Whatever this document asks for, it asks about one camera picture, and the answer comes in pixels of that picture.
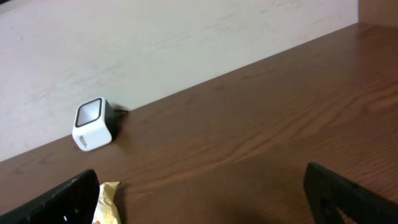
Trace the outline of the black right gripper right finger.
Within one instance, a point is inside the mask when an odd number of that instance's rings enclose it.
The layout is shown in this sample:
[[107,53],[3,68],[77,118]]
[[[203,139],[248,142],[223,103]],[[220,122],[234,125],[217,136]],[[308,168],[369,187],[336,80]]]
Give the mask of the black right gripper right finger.
[[397,203],[310,162],[303,187],[315,223],[344,223],[343,212],[356,223],[397,223]]

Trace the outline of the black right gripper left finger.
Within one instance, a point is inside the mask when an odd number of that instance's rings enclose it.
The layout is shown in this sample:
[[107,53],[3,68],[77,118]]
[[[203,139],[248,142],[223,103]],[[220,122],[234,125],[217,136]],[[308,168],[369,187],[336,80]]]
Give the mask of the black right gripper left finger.
[[1,223],[91,223],[99,192],[96,172],[87,169],[1,215]]

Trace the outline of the white and yellow snack bag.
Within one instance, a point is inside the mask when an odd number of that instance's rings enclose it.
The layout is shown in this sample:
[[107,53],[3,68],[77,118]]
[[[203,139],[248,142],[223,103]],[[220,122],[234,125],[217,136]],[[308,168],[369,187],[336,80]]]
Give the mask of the white and yellow snack bag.
[[121,224],[114,196],[120,182],[105,182],[99,186],[99,197],[92,224]]

